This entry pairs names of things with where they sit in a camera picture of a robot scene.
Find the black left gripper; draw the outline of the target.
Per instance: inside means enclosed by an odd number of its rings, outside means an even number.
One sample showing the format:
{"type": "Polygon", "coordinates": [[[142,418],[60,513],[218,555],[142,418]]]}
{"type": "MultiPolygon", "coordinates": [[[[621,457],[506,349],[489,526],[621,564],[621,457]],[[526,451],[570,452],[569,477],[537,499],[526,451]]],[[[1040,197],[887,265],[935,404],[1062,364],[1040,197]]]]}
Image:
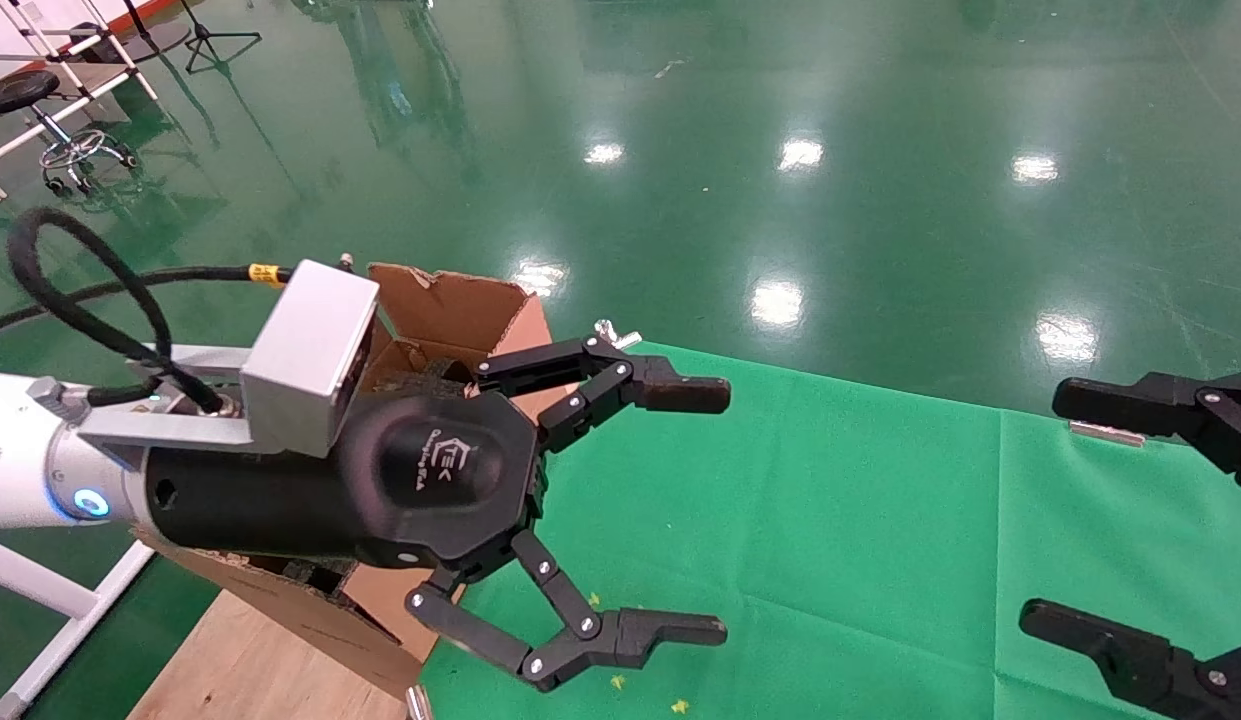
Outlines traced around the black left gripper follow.
{"type": "Polygon", "coordinates": [[[491,574],[539,478],[539,428],[503,395],[369,395],[321,459],[153,448],[144,489],[181,547],[491,574]]]}

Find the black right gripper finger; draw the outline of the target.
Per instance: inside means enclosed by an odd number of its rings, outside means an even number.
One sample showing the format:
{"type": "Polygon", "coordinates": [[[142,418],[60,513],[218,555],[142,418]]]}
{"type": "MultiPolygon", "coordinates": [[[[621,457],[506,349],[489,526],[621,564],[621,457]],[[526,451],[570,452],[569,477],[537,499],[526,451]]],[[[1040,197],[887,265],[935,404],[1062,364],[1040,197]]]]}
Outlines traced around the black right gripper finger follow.
{"type": "Polygon", "coordinates": [[[1064,379],[1051,410],[1064,420],[1181,438],[1241,487],[1241,372],[1210,381],[1149,372],[1131,386],[1064,379]]]}
{"type": "Polygon", "coordinates": [[[1119,701],[1170,719],[1241,719],[1241,647],[1196,659],[1165,637],[1046,600],[1024,602],[1019,628],[1088,657],[1119,701]]]}

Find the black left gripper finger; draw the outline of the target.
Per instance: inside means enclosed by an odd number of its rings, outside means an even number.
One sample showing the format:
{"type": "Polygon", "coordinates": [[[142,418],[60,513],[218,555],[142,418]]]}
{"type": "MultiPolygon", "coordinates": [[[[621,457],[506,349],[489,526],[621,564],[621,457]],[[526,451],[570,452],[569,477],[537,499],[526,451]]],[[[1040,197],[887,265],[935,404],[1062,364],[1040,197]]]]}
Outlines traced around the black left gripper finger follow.
{"type": "Polygon", "coordinates": [[[480,362],[482,392],[509,398],[575,386],[539,411],[539,446],[560,454],[628,406],[653,413],[722,415],[731,402],[726,379],[683,375],[661,355],[629,354],[598,334],[500,354],[480,362]]]}
{"type": "Polygon", "coordinates": [[[714,614],[593,610],[532,530],[516,534],[511,551],[562,621],[562,629],[542,646],[529,646],[452,602],[460,578],[446,569],[433,570],[408,593],[406,610],[460,650],[544,693],[593,665],[642,669],[661,643],[719,646],[728,639],[728,628],[714,614]]]}

